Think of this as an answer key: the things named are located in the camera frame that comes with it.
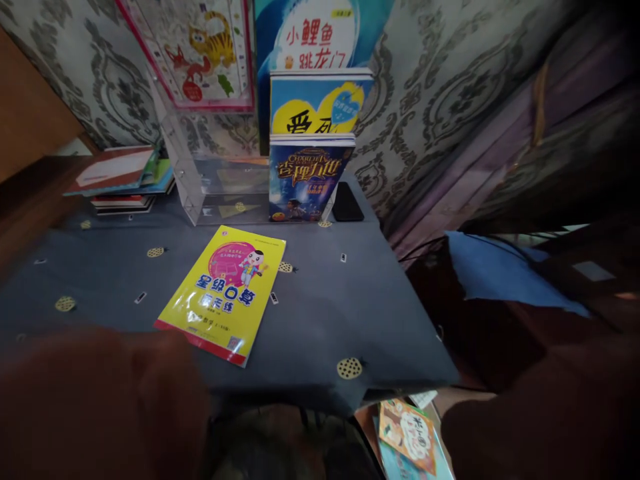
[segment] book stack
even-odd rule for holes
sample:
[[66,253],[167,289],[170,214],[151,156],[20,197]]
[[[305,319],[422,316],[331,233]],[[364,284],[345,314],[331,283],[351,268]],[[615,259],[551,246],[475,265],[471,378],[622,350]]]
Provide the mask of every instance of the book stack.
[[364,65],[392,5],[257,0],[259,127],[269,138],[271,221],[323,216],[355,150],[352,130],[373,86]]
[[175,184],[169,159],[158,148],[109,149],[76,178],[64,195],[91,198],[97,215],[148,213],[158,195],[168,195]]

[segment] cable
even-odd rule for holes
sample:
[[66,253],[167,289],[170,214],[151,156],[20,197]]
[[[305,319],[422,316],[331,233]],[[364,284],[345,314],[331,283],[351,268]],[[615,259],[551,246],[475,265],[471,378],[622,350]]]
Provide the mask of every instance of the cable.
[[398,260],[398,262],[409,260],[407,257],[410,256],[410,254],[420,250],[423,247],[426,247],[427,245],[430,245],[430,244],[432,244],[432,243],[434,243],[434,242],[436,242],[438,240],[443,240],[443,239],[444,239],[444,237],[438,237],[436,239],[429,240],[428,242],[424,242],[422,245],[418,245],[416,248],[414,248],[408,254],[406,254],[404,257],[402,257],[400,260]]
[[[516,250],[516,252],[518,252],[518,253],[519,253],[519,255],[518,255],[517,253],[514,253],[514,252],[513,252],[513,251],[511,251],[511,250],[508,250],[508,249],[506,249],[506,248],[504,248],[504,247],[501,247],[500,245],[496,245],[496,244],[495,244],[494,242],[492,242],[492,241],[484,240],[484,239],[482,239],[482,238],[480,238],[480,237],[476,237],[476,236],[474,236],[474,235],[469,235],[468,233],[463,233],[463,234],[464,234],[464,236],[466,236],[466,237],[469,237],[469,238],[472,238],[472,239],[474,239],[474,240],[478,240],[478,241],[481,241],[481,242],[484,242],[484,243],[488,243],[489,245],[492,245],[492,246],[494,246],[494,247],[496,247],[496,248],[499,248],[500,250],[504,250],[504,251],[505,251],[505,252],[507,252],[508,254],[513,255],[514,257],[516,257],[518,260],[522,260],[522,261],[527,262],[527,263],[534,262],[534,260],[533,260],[530,256],[528,256],[528,255],[526,254],[526,252],[524,252],[520,247],[518,247],[518,246],[516,246],[516,245],[512,244],[512,243],[511,243],[510,241],[508,241],[508,240],[504,240],[503,238],[500,238],[500,237],[494,237],[494,236],[487,236],[487,238],[490,238],[490,239],[492,239],[492,240],[501,241],[501,242],[503,242],[503,243],[506,243],[506,244],[507,244],[508,246],[510,246],[512,249]],[[420,248],[422,248],[422,247],[426,247],[428,244],[433,243],[433,242],[435,242],[436,240],[442,240],[442,239],[444,239],[444,237],[439,237],[439,238],[436,238],[436,239],[434,239],[434,240],[430,240],[430,241],[426,242],[426,243],[425,243],[425,244],[423,244],[423,245],[419,245],[418,247],[416,247],[416,248],[414,248],[413,250],[411,250],[408,254],[406,254],[404,258],[402,258],[402,259],[398,260],[398,262],[404,262],[404,261],[409,261],[409,260],[416,260],[416,259],[418,259],[418,258],[422,258],[422,257],[426,257],[426,256],[428,256],[431,252],[424,253],[424,254],[422,254],[422,255],[417,255],[417,256],[415,256],[415,257],[406,258],[406,256],[407,256],[407,255],[412,254],[412,253],[413,253],[413,252],[415,252],[416,250],[419,250],[419,249],[420,249]]]

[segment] barcode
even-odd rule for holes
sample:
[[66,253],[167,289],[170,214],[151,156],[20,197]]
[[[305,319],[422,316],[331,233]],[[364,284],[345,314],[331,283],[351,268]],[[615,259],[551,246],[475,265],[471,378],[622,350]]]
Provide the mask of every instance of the barcode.
[[240,347],[242,346],[242,344],[243,344],[242,339],[239,339],[238,337],[231,337],[231,339],[229,340],[229,344],[227,345],[227,348],[235,353],[238,350],[240,350]]

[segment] blue cloth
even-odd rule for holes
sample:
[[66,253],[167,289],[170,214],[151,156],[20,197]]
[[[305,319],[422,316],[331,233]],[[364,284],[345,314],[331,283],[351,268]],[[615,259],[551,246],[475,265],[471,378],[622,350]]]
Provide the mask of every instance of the blue cloth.
[[[506,243],[456,231],[445,234],[449,238],[453,269],[466,292],[465,300],[518,301],[536,307],[558,307],[589,317],[582,304],[569,300],[531,270],[520,253]],[[540,250],[523,250],[534,261],[549,257]]]

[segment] table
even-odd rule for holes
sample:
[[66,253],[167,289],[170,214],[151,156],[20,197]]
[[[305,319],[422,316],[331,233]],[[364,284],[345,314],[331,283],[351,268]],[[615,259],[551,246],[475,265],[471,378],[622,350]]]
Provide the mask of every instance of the table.
[[[246,369],[193,349],[212,395],[234,405],[283,402],[350,416],[363,401],[457,380],[356,179],[350,174],[344,179],[363,210],[362,222],[327,228],[234,225],[285,239],[283,261],[297,272],[278,273],[273,291],[279,303],[268,302]],[[90,229],[82,229],[86,220]],[[216,230],[192,226],[176,193],[132,220],[96,217],[87,202],[61,228],[48,230],[0,289],[0,349],[92,323],[122,332],[153,331],[154,320]],[[154,247],[167,251],[149,258]],[[343,253],[346,263],[340,260]],[[145,298],[134,303],[142,292]],[[55,302],[67,295],[76,308],[56,310]],[[338,362],[348,357],[363,363],[356,379],[337,374]]]

